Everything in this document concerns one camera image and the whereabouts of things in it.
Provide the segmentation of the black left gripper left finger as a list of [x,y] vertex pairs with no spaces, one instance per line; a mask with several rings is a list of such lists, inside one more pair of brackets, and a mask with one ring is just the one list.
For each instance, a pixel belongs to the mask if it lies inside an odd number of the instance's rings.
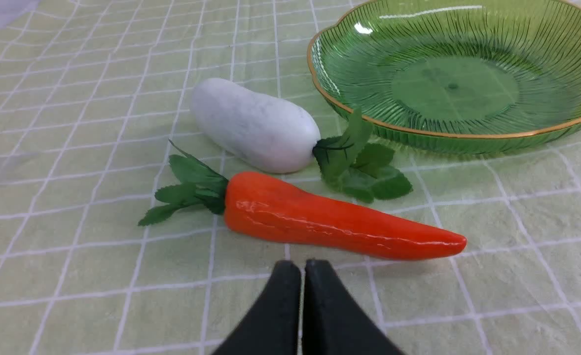
[[251,308],[213,352],[215,355],[296,355],[300,270],[279,260]]

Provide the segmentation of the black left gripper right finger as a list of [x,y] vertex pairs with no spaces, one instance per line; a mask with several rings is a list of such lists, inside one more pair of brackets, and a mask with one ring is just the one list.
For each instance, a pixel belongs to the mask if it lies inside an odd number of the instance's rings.
[[305,265],[304,355],[402,355],[348,293],[331,263]]

